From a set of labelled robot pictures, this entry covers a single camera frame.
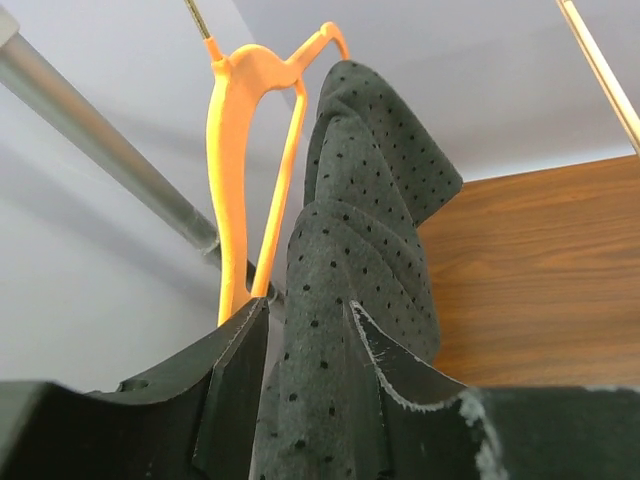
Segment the black dotted skirt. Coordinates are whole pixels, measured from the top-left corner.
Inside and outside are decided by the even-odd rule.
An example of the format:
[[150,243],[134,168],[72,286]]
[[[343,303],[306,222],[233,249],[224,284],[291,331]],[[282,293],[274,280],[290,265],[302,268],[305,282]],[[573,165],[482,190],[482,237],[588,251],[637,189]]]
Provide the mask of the black dotted skirt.
[[354,477],[343,317],[358,303],[434,361],[440,327],[418,228],[462,184],[382,76],[354,61],[330,69],[287,249],[283,351],[259,407],[258,478]]

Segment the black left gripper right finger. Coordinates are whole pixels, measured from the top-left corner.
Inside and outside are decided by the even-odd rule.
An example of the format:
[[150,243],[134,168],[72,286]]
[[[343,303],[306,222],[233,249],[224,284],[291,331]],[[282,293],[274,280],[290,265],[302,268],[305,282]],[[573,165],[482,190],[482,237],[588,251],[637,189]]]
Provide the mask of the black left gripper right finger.
[[469,387],[344,308],[359,479],[635,479],[635,386]]

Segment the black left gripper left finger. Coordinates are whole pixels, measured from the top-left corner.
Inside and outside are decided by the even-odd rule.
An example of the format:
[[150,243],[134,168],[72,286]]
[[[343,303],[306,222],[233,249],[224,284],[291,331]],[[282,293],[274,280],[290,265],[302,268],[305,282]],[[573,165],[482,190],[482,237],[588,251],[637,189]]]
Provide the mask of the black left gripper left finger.
[[268,332],[252,299],[114,392],[2,383],[2,478],[248,478]]

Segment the orange plastic hanger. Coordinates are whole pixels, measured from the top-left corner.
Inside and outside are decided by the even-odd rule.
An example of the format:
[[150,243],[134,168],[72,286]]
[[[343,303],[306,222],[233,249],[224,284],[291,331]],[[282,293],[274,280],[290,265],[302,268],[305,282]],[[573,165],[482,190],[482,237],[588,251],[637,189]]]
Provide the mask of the orange plastic hanger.
[[[209,32],[196,3],[190,1],[187,7],[203,38],[214,74],[205,143],[221,247],[218,322],[224,324],[251,299],[268,293],[308,105],[304,73],[329,44],[336,45],[344,60],[349,59],[350,53],[339,27],[326,22],[286,59],[258,44],[246,44],[226,55]],[[258,261],[249,268],[245,173],[251,123],[266,94],[286,89],[294,90],[296,102]]]

